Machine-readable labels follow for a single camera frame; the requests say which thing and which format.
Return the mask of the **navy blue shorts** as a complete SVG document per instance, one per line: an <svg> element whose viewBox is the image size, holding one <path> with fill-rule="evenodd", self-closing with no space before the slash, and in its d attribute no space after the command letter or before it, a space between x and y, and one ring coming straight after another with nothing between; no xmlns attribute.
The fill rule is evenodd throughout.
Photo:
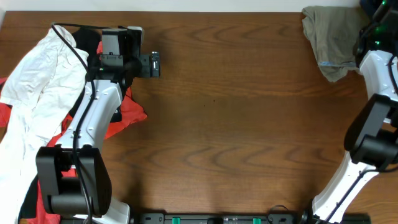
<svg viewBox="0 0 398 224"><path fill-rule="evenodd" d="M372 19L374 13L377 11L383 0L360 0L359 5L365 12L365 14Z"/></svg>

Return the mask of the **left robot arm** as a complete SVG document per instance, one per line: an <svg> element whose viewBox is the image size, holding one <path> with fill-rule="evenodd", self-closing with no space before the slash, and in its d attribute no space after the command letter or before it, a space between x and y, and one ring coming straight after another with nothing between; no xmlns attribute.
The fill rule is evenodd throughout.
<svg viewBox="0 0 398 224"><path fill-rule="evenodd" d="M85 223L129 223L131 208L112 196L101 150L132 80L160 76L160 55L101 54L87 76L70 126L54 147L41 147L35 158L44 209Z"/></svg>

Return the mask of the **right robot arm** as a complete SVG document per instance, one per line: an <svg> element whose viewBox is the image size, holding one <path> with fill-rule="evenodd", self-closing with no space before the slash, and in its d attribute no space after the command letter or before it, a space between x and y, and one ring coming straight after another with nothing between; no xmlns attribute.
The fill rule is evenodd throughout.
<svg viewBox="0 0 398 224"><path fill-rule="evenodd" d="M346 209L375 176L397 170L397 1L376 1L370 23L354 48L368 102L348 128L344 158L320 194L304 211L301 223L370 223Z"/></svg>

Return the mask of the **red shorts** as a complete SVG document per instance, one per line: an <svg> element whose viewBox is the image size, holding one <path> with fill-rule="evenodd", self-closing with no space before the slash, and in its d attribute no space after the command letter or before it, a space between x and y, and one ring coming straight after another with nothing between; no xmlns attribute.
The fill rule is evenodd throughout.
<svg viewBox="0 0 398 224"><path fill-rule="evenodd" d="M102 42L99 43L96 53L102 53ZM11 105L1 103L1 128L8 125L10 115L11 115ZM120 109L117 109L118 114L116 117L121 116L121 118L116 118L117 122L112 122L109 124L108 130L105 134L105 139L121 132L124 128L128 127L130 124L142 121L147 118L142 106L137 104L132 99L131 88L127 89L126 96L124 97ZM69 112L64 120L62 121L62 132L64 134L67 121L71 121L72 112ZM61 137L61 134L54 136L49 142L49 146L54 146L56 140ZM76 176L76 172L72 169L71 171L62 172L67 177ZM49 214L44 210L42 193L40 189L40 182L35 178L29 188L27 197L25 198L24 204L22 205L20 215L20 223L60 223L60 215Z"/></svg>

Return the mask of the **black shorts with white stripe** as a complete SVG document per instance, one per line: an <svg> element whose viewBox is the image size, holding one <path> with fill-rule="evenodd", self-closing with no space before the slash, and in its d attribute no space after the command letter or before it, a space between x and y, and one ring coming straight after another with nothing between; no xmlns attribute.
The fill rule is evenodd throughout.
<svg viewBox="0 0 398 224"><path fill-rule="evenodd" d="M84 66L86 70L87 82L88 70L91 67L96 66L99 55L125 55L127 58L131 58L139 56L140 52L140 46L133 39L133 36L127 33L126 29L104 28L102 34L97 33L96 30L96 27L82 27L72 35L76 40L76 47L80 50L88 52L89 54L87 64ZM96 53L100 42L102 42L102 53ZM70 110L72 115L75 115L77 109L79 108L83 99L83 94L84 91L80 94L75 105ZM116 117L116 115L113 115L111 122L117 121L116 118L121 118L121 116Z"/></svg>

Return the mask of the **white garment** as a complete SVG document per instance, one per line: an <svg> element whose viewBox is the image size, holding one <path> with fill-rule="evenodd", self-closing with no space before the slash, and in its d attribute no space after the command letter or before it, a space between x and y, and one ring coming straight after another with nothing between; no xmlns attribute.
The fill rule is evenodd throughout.
<svg viewBox="0 0 398 224"><path fill-rule="evenodd" d="M31 182L35 157L60 133L84 89L88 53L62 26L28 52L6 80L1 103L12 107L1 141L1 223L16 223Z"/></svg>

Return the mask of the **khaki folded shorts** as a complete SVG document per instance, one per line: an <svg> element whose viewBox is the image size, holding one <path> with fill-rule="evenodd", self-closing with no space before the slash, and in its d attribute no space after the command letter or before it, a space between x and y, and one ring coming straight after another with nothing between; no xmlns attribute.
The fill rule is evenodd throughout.
<svg viewBox="0 0 398 224"><path fill-rule="evenodd" d="M353 47L359 31L369 23L359 7L308 6L302 9L303 33L317 65L329 82L357 70Z"/></svg>

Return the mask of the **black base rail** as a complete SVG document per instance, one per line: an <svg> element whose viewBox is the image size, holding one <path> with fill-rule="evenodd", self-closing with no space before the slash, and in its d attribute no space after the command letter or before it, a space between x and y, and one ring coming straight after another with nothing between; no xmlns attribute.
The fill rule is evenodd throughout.
<svg viewBox="0 0 398 224"><path fill-rule="evenodd" d="M131 224L294 224L301 223L293 214L270 215L181 215L143 213L135 215Z"/></svg>

